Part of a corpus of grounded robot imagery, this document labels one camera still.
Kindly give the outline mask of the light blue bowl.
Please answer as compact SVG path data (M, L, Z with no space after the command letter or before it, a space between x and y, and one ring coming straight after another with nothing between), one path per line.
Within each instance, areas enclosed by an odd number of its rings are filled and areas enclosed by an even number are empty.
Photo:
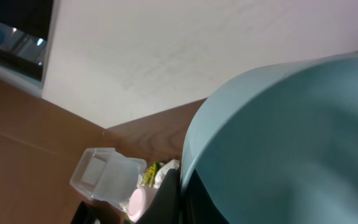
M228 223L358 223L358 53L255 68L196 112L197 171Z

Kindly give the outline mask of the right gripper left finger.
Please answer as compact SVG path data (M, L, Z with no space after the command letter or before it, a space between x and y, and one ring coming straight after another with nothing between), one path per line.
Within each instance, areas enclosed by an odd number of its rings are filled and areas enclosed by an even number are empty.
M150 207L136 224L178 224L179 173L168 171Z

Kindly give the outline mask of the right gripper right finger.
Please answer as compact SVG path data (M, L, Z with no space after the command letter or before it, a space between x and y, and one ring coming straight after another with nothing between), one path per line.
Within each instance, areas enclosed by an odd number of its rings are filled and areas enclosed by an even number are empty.
M211 200L197 171L194 171L183 198L185 224L228 224Z

